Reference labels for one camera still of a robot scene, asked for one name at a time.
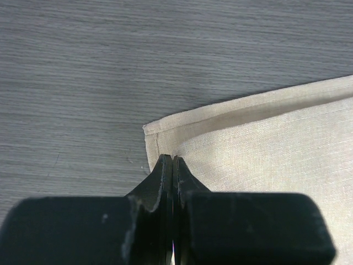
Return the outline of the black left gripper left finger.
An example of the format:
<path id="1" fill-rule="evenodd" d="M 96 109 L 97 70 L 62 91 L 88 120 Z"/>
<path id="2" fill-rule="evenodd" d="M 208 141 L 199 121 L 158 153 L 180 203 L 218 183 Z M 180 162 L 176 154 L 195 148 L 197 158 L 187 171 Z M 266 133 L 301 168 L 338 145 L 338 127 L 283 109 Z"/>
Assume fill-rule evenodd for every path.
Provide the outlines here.
<path id="1" fill-rule="evenodd" d="M 132 229 L 124 242 L 129 264 L 171 264 L 173 160 L 160 155 L 152 172 L 127 198 L 132 204 Z"/>

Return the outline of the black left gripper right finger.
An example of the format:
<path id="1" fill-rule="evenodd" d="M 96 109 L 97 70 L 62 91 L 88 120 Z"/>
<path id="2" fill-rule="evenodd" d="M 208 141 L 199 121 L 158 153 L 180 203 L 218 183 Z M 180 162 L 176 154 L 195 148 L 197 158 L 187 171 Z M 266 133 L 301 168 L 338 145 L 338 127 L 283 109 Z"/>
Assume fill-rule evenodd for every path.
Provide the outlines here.
<path id="1" fill-rule="evenodd" d="M 192 175 L 183 158 L 173 158 L 173 250 L 175 264 L 194 264 L 191 254 L 189 197 L 210 190 Z"/>

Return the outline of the beige cloth napkin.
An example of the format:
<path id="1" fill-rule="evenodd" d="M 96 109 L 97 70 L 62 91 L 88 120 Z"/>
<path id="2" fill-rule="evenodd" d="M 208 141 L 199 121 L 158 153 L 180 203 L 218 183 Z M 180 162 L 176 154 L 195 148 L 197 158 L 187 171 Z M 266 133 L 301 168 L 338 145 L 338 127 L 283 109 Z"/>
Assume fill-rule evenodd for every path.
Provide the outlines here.
<path id="1" fill-rule="evenodd" d="M 255 94 L 146 124 L 148 164 L 180 156 L 212 191 L 299 192 L 352 263 L 352 77 Z"/>

